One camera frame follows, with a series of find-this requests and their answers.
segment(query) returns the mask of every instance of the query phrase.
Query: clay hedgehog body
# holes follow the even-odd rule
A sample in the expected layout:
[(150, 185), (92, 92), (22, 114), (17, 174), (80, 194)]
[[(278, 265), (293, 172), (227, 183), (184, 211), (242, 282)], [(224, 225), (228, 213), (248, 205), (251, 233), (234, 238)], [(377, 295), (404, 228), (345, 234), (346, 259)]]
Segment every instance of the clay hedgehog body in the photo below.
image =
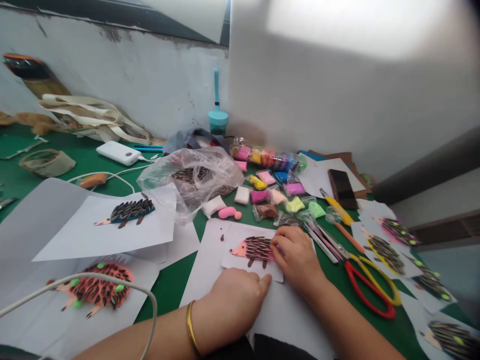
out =
[[(130, 283), (133, 281), (132, 273), (118, 262), (95, 263), (82, 272), (105, 274)], [(66, 292), (71, 297), (61, 311), (68, 309), (72, 305), (80, 307), (83, 302), (94, 304), (95, 308), (87, 314), (87, 319), (94, 316), (104, 307), (111, 307), (113, 310), (119, 308), (130, 293), (130, 288), (127, 286), (92, 277), (79, 277), (78, 279), (64, 282), (54, 290)]]

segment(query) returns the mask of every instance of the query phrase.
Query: scissors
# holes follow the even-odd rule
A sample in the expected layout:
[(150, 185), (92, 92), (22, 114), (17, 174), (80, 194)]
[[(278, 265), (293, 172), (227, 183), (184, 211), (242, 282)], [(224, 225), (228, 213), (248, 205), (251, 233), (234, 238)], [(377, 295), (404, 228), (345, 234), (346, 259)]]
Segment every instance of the scissors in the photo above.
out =
[[(330, 244), (335, 248), (335, 250), (337, 250), (338, 254), (340, 255), (340, 259), (345, 264), (345, 270), (346, 270), (346, 273), (348, 274), (350, 282), (353, 285), (353, 288), (355, 289), (358, 296), (361, 298), (361, 300), (377, 315), (380, 315), (381, 317), (386, 319), (393, 319), (395, 317), (394, 306), (400, 306), (402, 304), (402, 299), (400, 298), (399, 291), (395, 286), (394, 282), (383, 271), (381, 271), (377, 267), (377, 265), (375, 265), (373, 262), (371, 262), (365, 257), (362, 257), (362, 256), (357, 257), (354, 254), (348, 252), (320, 225), (318, 225), (318, 228), (321, 234), (323, 235), (323, 237), (327, 239), (328, 242), (330, 242)], [(356, 268), (353, 267), (350, 260), (355, 261), (360, 266), (360, 268), (363, 270), (363, 272), (368, 277), (368, 279), (366, 279)], [(390, 298), (390, 296), (388, 296), (388, 294), (383, 290), (383, 288), (379, 285), (379, 283), (375, 280), (375, 278), (372, 276), (372, 274), (369, 272), (369, 270), (363, 263), (369, 265), (370, 267), (375, 269), (380, 275), (382, 275), (382, 277), (386, 280), (386, 282), (388, 283), (388, 285), (390, 286), (393, 292), (393, 299)], [(360, 290), (359, 285), (355, 280), (355, 276), (358, 277), (360, 280), (362, 280), (385, 303), (386, 305), (385, 312), (380, 311), (372, 303), (370, 303), (370, 301), (368, 301), (368, 299)]]

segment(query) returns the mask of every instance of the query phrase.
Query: white clay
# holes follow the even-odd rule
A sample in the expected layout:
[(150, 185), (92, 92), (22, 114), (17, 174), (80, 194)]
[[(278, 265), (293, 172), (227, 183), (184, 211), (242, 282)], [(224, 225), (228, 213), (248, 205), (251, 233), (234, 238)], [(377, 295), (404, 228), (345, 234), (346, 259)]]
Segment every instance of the white clay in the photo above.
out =
[(234, 201), (236, 203), (247, 205), (250, 201), (250, 192), (251, 192), (251, 190), (249, 188), (244, 187), (244, 186), (240, 186), (236, 190)]
[(224, 201), (222, 200), (222, 197), (218, 195), (217, 197), (214, 197), (212, 200), (206, 202), (201, 209), (203, 210), (203, 213), (205, 214), (205, 216), (210, 219), (210, 217), (213, 214), (215, 214), (217, 211), (226, 207), (227, 205), (225, 205)]

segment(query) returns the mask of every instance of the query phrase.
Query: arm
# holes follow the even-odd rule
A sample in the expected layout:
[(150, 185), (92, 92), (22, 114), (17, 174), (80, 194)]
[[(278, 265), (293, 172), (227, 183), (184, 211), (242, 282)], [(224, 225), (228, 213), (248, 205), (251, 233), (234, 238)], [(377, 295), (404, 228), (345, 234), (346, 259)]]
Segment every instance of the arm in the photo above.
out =
[[(191, 308), (193, 334), (202, 356), (231, 344), (252, 327), (272, 276), (260, 279), (236, 268), (223, 271), (211, 292)], [(129, 326), (87, 349), (75, 360), (132, 359), (142, 355), (152, 320)], [(159, 316), (146, 359), (196, 359), (187, 327), (187, 307)]]
[(299, 227), (280, 227), (271, 242), (271, 249), (290, 285), (302, 295), (324, 325), (340, 359), (404, 359), (328, 281), (311, 239)]

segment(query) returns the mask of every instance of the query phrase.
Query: charging cable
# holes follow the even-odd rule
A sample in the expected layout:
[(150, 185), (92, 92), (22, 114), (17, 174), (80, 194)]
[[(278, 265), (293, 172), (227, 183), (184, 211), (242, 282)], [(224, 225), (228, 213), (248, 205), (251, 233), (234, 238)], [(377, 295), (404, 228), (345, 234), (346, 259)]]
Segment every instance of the charging cable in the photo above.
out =
[(64, 277), (63, 279), (57, 280), (55, 282), (52, 282), (51, 284), (42, 287), (41, 289), (32, 292), (30, 295), (25, 296), (23, 299), (13, 303), (12, 305), (4, 308), (2, 311), (0, 311), (0, 318), (4, 317), (8, 313), (12, 312), (16, 308), (22, 306), (25, 303), (28, 303), (30, 300), (35, 299), (37, 296), (46, 293), (49, 290), (52, 290), (56, 288), (57, 286), (62, 285), (63, 283), (67, 281), (71, 281), (74, 279), (78, 278), (93, 278), (93, 279), (100, 279), (100, 280), (105, 280), (114, 284), (119, 284), (123, 285), (132, 289), (136, 289), (138, 291), (141, 291), (142, 293), (147, 294), (147, 296), (151, 300), (151, 305), (153, 308), (153, 318), (152, 318), (152, 324), (151, 324), (151, 331), (150, 331), (150, 336), (148, 337), (148, 341), (145, 346), (145, 350), (143, 351), (143, 354), (140, 357), (140, 360), (144, 360), (145, 356), (147, 355), (147, 352), (149, 351), (150, 344), (152, 343), (152, 339), (154, 337), (154, 332), (155, 332), (155, 323), (157, 321), (157, 299), (155, 298), (155, 295), (148, 289), (145, 289), (141, 286), (135, 285), (133, 282), (128, 282), (125, 280), (118, 279), (113, 276), (105, 275), (105, 274), (100, 274), (100, 273), (94, 273), (94, 272), (81, 272), (78, 274), (70, 275), (67, 277)]

